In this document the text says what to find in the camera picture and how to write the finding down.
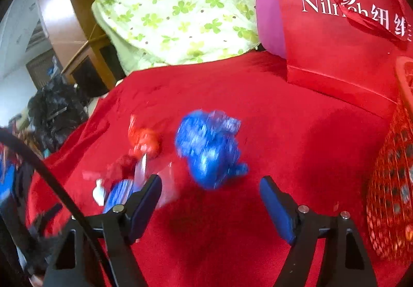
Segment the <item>blue white medicine box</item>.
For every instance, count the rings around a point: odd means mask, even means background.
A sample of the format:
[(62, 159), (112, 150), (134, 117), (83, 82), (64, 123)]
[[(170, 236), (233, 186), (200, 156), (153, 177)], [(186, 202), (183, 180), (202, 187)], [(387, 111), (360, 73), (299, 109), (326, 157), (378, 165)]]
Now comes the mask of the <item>blue white medicine box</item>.
[(132, 179), (119, 181), (106, 198), (103, 213), (107, 213), (117, 204), (125, 204), (131, 194), (135, 192), (135, 185)]

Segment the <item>red plastic bag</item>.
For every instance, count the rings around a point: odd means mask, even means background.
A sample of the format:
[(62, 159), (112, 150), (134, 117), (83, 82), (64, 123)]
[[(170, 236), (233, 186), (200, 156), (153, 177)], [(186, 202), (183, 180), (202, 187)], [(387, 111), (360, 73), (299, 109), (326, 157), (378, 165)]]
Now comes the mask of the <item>red plastic bag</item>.
[(131, 145), (128, 154), (136, 159), (140, 159), (143, 156), (156, 158), (160, 153), (159, 135), (150, 128), (139, 127), (137, 125), (137, 116), (134, 114), (130, 116), (128, 140)]

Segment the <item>blue foil wrapper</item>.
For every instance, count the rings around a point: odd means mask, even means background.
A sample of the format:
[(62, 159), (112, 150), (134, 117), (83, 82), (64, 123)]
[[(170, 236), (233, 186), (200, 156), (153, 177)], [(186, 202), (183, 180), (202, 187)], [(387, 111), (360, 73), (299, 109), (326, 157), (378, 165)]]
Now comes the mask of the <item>blue foil wrapper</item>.
[(220, 188), (228, 179), (242, 177), (236, 135), (242, 122), (223, 111), (192, 111), (181, 121), (175, 137), (177, 154), (186, 159), (189, 173), (206, 190)]

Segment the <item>red plastic mesh basket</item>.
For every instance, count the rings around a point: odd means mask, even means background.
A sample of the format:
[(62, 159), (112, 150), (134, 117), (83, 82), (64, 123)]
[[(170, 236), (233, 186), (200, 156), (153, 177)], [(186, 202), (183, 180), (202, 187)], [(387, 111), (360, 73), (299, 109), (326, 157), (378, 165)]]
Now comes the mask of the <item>red plastic mesh basket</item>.
[(367, 222), (381, 258), (412, 262), (412, 59), (396, 59), (400, 97), (375, 162), (367, 194)]

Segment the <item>black puffer jacket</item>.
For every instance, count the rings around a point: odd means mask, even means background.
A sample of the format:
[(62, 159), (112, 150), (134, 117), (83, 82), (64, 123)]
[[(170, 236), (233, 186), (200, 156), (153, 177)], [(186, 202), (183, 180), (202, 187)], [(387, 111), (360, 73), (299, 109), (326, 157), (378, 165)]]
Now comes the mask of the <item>black puffer jacket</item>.
[(54, 76), (28, 102), (28, 116), (43, 150), (58, 151), (67, 138), (88, 120), (89, 98), (79, 87)]

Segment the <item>wooden cabinet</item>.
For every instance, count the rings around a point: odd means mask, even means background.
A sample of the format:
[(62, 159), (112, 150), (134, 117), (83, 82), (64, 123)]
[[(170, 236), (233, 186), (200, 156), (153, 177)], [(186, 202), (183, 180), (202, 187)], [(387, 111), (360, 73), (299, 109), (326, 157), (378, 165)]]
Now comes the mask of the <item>wooden cabinet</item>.
[(118, 52), (107, 35), (88, 40), (62, 70), (69, 84), (77, 84), (88, 97), (108, 93), (126, 77)]

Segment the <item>red fleece blanket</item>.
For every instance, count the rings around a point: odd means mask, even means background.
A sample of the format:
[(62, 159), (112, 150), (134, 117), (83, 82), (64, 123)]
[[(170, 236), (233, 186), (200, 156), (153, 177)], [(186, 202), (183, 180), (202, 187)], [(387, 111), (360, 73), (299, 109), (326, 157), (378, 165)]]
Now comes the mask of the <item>red fleece blanket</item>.
[[(217, 190), (196, 185), (174, 146), (182, 118), (198, 109), (242, 123), (237, 142), (248, 174)], [(320, 214), (348, 211), (380, 286), (395, 286), (404, 274), (405, 265), (376, 255), (366, 221), (367, 185), (388, 121), (289, 84), (279, 57), (251, 52), (126, 77), (45, 161), (84, 214), (101, 209), (83, 175), (103, 172), (130, 150), (131, 115), (159, 135), (160, 154), (148, 167), (171, 166), (178, 192), (132, 248), (149, 286), (272, 286), (289, 247), (260, 199), (266, 175)]]

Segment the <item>red paper gift bag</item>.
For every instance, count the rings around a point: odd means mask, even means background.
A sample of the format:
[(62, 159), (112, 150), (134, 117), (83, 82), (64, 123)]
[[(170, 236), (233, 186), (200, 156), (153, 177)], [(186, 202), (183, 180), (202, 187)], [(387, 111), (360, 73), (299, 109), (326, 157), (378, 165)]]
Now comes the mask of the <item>red paper gift bag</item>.
[(389, 118), (394, 66), (412, 56), (406, 0), (279, 0), (287, 80)]

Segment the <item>magenta pillow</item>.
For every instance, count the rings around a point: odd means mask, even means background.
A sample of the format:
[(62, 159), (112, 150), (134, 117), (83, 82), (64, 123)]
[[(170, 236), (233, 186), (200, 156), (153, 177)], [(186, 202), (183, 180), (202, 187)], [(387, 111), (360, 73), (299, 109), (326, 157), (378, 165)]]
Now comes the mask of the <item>magenta pillow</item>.
[(269, 53), (286, 58), (279, 0), (256, 0), (258, 39)]

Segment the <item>green clover quilt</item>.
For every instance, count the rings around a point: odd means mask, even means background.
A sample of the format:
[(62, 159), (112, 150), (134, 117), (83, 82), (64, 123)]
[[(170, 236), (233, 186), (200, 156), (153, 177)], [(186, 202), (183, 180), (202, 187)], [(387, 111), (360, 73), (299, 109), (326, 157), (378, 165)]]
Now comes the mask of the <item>green clover quilt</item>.
[(94, 0), (125, 74), (239, 56), (259, 45), (256, 0)]

